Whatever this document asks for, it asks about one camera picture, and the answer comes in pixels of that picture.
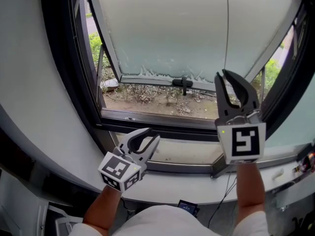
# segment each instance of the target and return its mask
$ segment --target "forearm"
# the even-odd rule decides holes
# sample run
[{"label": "forearm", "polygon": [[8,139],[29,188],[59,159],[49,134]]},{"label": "forearm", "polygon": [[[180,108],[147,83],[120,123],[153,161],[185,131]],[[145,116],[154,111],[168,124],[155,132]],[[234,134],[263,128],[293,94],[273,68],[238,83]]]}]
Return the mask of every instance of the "forearm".
[{"label": "forearm", "polygon": [[265,188],[256,164],[237,167],[238,222],[246,216],[264,210]]},{"label": "forearm", "polygon": [[83,223],[96,228],[101,234],[106,235],[113,225],[121,192],[105,186],[84,215]]}]

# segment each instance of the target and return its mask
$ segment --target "white object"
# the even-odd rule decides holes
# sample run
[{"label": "white object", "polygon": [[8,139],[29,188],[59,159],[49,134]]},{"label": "white object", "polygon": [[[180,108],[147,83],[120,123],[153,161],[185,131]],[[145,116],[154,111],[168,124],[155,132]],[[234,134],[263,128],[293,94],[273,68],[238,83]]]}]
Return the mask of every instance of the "white object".
[{"label": "white object", "polygon": [[284,169],[282,168],[281,170],[276,171],[275,174],[271,178],[272,178],[272,180],[275,180],[277,177],[280,177],[283,174],[284,174]]},{"label": "white object", "polygon": [[13,236],[44,236],[48,201],[37,197],[18,179],[2,171],[1,209]]},{"label": "white object", "polygon": [[107,80],[104,82],[104,84],[105,84],[105,87],[107,88],[107,91],[114,90],[119,86],[117,79]]},{"label": "white object", "polygon": [[73,216],[67,216],[63,218],[58,218],[55,220],[55,225],[56,225],[56,233],[57,236],[61,236],[60,232],[60,224],[65,224],[68,234],[71,233],[72,231],[72,225],[71,223],[82,223],[83,218],[80,217],[73,217]]},{"label": "white object", "polygon": [[253,163],[263,157],[266,123],[217,126],[227,164]]},{"label": "white object", "polygon": [[315,173],[276,194],[277,208],[297,202],[315,192]]},{"label": "white object", "polygon": [[124,192],[141,179],[140,169],[141,166],[107,152],[98,171],[108,186]]},{"label": "white object", "polygon": [[[292,174],[291,172],[296,166],[297,162],[293,161],[260,170],[265,191],[278,188],[299,177],[300,174]],[[273,181],[271,176],[281,168],[284,168],[283,176],[277,181]],[[148,173],[137,183],[136,188],[130,188],[123,193],[123,197],[141,202],[172,205],[177,205],[180,199],[199,205],[217,204],[224,197],[228,176],[229,174],[224,174],[219,178],[210,178],[209,175],[199,174]],[[236,174],[232,173],[230,179],[235,177]],[[225,202],[233,200],[237,200],[236,188],[233,188],[224,199]]]},{"label": "white object", "polygon": [[[76,224],[70,236],[100,236],[97,230],[85,224]],[[129,219],[114,236],[220,236],[204,227],[187,211],[172,206],[152,206]],[[266,214],[255,212],[242,220],[234,229],[234,236],[266,236]]]}]

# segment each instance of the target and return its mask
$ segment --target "dirt ground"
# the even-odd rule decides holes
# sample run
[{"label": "dirt ground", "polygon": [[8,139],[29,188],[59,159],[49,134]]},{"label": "dirt ground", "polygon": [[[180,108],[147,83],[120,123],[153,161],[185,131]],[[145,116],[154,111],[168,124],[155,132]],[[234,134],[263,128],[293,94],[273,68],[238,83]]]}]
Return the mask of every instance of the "dirt ground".
[{"label": "dirt ground", "polygon": [[163,115],[185,116],[194,118],[217,119],[218,108],[216,97],[204,94],[179,95],[167,99],[166,92],[159,92],[151,101],[143,102],[134,97],[128,101],[119,93],[110,91],[103,95],[106,107],[113,110],[126,110],[131,112],[146,112]]}]

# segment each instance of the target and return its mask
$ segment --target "shrub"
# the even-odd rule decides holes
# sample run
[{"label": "shrub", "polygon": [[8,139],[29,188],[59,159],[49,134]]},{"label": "shrub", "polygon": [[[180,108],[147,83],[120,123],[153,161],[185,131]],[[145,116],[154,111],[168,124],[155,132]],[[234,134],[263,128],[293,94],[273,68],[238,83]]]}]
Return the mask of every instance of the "shrub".
[{"label": "shrub", "polygon": [[[100,40],[100,37],[97,32],[92,33],[89,35],[89,40],[90,40],[90,46],[91,46],[91,51],[92,51],[92,56],[93,56],[93,62],[95,68],[97,68],[98,65],[98,57],[99,57],[99,49],[102,44],[102,41]],[[104,53],[103,56],[103,64],[102,64],[102,80],[110,80],[114,79],[115,75],[113,73],[113,70],[110,66],[109,60]]]},{"label": "shrub", "polygon": [[[272,85],[274,84],[280,72],[279,63],[275,59],[270,59],[265,65],[265,88],[264,97],[267,95]],[[252,86],[256,89],[257,94],[260,94],[261,72],[252,81]]]}]

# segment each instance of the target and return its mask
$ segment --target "black cable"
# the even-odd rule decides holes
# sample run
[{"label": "black cable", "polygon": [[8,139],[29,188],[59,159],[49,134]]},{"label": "black cable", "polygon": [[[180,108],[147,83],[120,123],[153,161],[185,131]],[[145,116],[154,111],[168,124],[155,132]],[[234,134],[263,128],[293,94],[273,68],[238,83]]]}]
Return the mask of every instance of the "black cable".
[{"label": "black cable", "polygon": [[126,218],[126,221],[129,219],[129,217],[132,215],[132,213],[135,211],[135,210],[129,210],[127,207],[126,207],[126,204],[125,204],[125,199],[123,197],[121,197],[121,200],[123,201],[123,206],[124,208],[127,210],[127,218]]},{"label": "black cable", "polygon": [[214,217],[214,215],[216,214],[216,212],[219,210],[219,208],[220,208],[221,204],[223,203],[224,199],[225,199],[226,196],[233,190],[233,188],[236,186],[235,181],[236,181],[236,177],[235,177],[235,179],[234,179],[234,181],[233,181],[231,187],[227,189],[227,192],[225,193],[223,199],[222,199],[221,202],[219,203],[217,209],[215,210],[215,212],[212,214],[211,218],[209,219],[208,228],[209,228],[209,226],[210,226],[210,222],[211,222],[212,218]]},{"label": "black cable", "polygon": [[226,0],[226,2],[227,2],[227,33],[226,33],[226,46],[225,46],[224,71],[225,71],[226,57],[227,57],[228,31],[229,31],[229,17],[230,17],[228,0]]},{"label": "black cable", "polygon": [[232,224],[231,224],[230,229],[228,230],[228,233],[227,233],[226,236],[228,236],[228,235],[230,234],[231,228],[232,228],[232,226],[233,226],[233,224],[234,224],[234,216],[233,216],[233,213],[234,213],[234,210],[235,210],[235,208],[236,208],[236,205],[237,205],[237,202],[235,202],[234,208],[233,208],[233,210],[232,210],[232,212],[231,212],[231,215],[230,215],[230,217],[232,217]]},{"label": "black cable", "polygon": [[228,179],[227,179],[227,184],[226,184],[226,189],[225,189],[225,194],[227,193],[227,187],[228,187],[228,183],[230,181],[230,176],[231,176],[231,171],[230,171],[230,174],[228,175]]}]

